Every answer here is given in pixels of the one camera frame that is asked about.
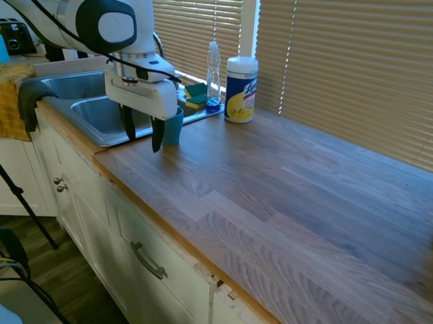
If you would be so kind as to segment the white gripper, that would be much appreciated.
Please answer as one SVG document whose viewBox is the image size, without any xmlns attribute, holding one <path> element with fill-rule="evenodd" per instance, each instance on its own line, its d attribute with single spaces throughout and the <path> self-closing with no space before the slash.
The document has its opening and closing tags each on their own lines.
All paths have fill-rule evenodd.
<svg viewBox="0 0 433 324">
<path fill-rule="evenodd" d="M 177 113 L 176 86 L 166 75 L 153 72 L 149 74 L 148 80 L 138 78 L 136 72 L 130 80 L 137 82 L 126 83 L 115 70 L 113 64 L 105 69 L 105 92 L 110 100 L 119 103 L 121 122 L 127 137 L 130 141 L 136 139 L 132 109 L 151 116 L 151 148 L 156 153 L 164 140 L 165 123 L 162 119 L 168 120 Z"/>
</svg>

